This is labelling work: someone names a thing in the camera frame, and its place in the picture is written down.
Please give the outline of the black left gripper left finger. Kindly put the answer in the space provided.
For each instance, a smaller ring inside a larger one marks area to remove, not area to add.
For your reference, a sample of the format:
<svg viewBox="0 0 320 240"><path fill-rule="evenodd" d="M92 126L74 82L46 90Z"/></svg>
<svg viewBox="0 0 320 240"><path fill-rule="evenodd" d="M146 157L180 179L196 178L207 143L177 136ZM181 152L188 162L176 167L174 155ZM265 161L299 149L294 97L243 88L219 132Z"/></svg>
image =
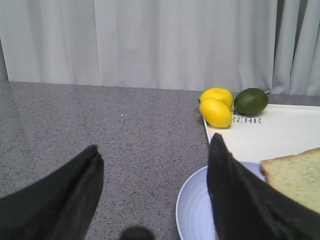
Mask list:
<svg viewBox="0 0 320 240"><path fill-rule="evenodd" d="M0 200L2 240L83 240L104 184L104 160L88 146L45 178Z"/></svg>

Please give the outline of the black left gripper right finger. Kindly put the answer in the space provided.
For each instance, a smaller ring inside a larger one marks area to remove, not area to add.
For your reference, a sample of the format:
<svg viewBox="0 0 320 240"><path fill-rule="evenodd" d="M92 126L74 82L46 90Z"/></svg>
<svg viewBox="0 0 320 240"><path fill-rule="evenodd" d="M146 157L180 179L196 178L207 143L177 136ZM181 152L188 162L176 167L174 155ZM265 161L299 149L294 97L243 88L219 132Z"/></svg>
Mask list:
<svg viewBox="0 0 320 240"><path fill-rule="evenodd" d="M206 182L220 240L320 238L320 215L244 167L219 133L210 141Z"/></svg>

